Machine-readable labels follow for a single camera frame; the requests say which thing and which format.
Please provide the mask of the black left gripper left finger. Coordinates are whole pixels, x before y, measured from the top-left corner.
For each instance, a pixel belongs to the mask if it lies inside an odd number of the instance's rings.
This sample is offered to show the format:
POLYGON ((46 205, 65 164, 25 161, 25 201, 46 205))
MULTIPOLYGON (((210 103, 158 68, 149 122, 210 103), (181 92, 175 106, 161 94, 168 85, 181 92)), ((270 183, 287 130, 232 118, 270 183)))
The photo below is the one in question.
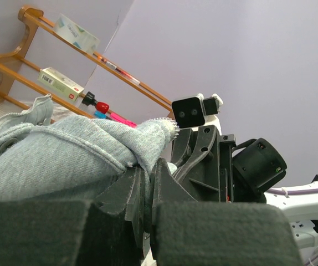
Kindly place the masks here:
POLYGON ((0 202, 0 265, 139 265, 144 170, 94 200, 0 202))

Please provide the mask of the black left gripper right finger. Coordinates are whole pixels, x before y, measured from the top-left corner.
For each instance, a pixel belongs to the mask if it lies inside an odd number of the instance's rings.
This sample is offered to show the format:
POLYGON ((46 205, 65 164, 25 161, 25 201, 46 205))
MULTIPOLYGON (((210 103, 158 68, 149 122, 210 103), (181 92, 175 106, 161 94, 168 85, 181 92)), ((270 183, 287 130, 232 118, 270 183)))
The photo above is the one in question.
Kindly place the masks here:
POLYGON ((158 265, 302 265, 288 219, 262 203, 195 201, 159 159, 151 174, 158 265))

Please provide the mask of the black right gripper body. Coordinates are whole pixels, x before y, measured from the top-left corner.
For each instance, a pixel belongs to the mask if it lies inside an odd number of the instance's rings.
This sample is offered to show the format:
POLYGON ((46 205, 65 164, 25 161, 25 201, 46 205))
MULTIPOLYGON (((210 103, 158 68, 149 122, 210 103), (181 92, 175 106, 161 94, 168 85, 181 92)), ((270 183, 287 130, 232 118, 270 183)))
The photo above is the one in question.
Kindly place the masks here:
POLYGON ((174 179, 197 201, 233 202, 235 136, 221 135, 216 126, 182 129, 173 141, 174 179))

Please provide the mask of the grey zip-up jacket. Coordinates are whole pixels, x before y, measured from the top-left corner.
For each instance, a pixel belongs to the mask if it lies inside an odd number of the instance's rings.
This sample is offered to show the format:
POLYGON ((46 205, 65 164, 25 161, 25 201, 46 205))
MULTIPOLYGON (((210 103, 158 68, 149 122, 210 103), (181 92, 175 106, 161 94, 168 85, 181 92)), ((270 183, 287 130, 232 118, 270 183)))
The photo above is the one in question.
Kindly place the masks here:
POLYGON ((0 201, 92 198, 128 168, 150 173, 179 128, 167 117, 136 127, 73 115, 51 123, 50 95, 0 117, 0 201))

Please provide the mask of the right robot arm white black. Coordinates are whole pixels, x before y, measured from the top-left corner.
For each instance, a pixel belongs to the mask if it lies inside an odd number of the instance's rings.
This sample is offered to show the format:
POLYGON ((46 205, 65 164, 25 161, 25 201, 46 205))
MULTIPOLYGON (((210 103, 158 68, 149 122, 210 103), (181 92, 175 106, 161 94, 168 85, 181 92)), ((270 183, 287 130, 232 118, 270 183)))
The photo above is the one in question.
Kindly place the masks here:
POLYGON ((197 201, 266 203, 282 210, 300 249, 318 265, 318 175, 301 186, 277 187, 287 170, 266 139, 236 143, 213 125, 183 129, 173 141, 174 179, 197 201))

